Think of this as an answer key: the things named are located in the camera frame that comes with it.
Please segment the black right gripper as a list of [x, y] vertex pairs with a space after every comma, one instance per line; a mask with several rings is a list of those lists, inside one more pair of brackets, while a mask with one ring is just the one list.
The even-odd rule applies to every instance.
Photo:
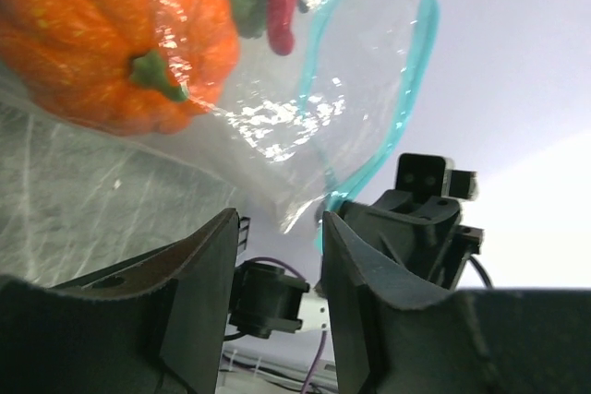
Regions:
[[338, 215], [384, 256], [447, 290], [457, 286], [484, 237], [483, 230], [462, 224], [461, 202], [449, 197], [387, 190], [371, 205], [344, 202]]

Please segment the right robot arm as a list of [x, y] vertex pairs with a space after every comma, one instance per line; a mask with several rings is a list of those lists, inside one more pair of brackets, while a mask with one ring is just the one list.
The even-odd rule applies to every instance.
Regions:
[[[480, 252], [484, 233], [461, 223], [458, 199], [388, 190], [371, 205], [346, 201], [338, 215], [364, 242], [423, 280], [457, 286], [466, 263]], [[329, 327], [317, 288], [274, 258], [255, 257], [236, 268], [228, 313], [233, 339], [268, 339]]]

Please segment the clear zip top bag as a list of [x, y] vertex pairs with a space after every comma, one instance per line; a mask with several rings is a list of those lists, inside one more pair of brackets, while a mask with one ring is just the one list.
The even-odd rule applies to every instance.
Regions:
[[436, 0], [296, 0], [293, 51], [242, 38], [214, 108], [174, 134], [115, 136], [41, 109], [1, 60], [1, 100], [69, 128], [199, 168], [246, 192], [281, 233], [316, 237], [389, 157], [416, 99]]

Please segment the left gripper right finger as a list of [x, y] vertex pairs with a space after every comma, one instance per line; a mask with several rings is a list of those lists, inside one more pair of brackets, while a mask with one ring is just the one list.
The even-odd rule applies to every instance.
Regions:
[[395, 264], [337, 214], [323, 225], [340, 392], [589, 391], [589, 292], [448, 291]]

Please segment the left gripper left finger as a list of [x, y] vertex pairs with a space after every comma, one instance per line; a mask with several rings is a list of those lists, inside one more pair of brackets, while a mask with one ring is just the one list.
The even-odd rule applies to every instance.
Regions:
[[5, 393], [212, 393], [239, 217], [53, 288], [1, 278]]

